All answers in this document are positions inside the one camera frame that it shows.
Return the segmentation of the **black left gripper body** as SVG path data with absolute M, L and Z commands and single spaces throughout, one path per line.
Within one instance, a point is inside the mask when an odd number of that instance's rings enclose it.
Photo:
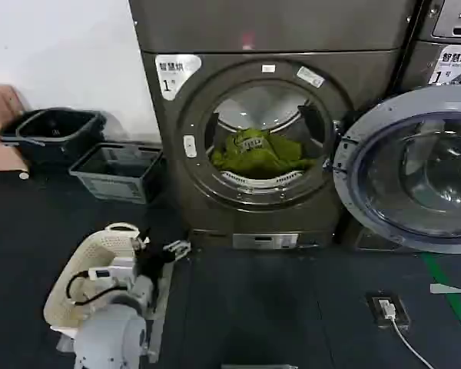
M 147 246 L 137 252 L 137 274 L 147 278 L 159 278 L 164 266 L 173 261 L 173 251 Z

